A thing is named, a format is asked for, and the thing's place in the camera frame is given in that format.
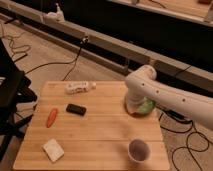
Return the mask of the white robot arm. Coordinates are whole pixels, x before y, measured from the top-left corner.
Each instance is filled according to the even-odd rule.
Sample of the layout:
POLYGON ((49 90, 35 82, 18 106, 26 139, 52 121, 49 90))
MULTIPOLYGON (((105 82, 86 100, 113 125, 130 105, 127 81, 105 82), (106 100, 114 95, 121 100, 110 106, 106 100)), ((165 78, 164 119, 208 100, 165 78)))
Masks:
POLYGON ((125 78, 125 106, 129 114, 139 112, 147 97, 213 130, 213 98, 159 83, 156 76, 157 72, 152 66, 143 65, 125 78))

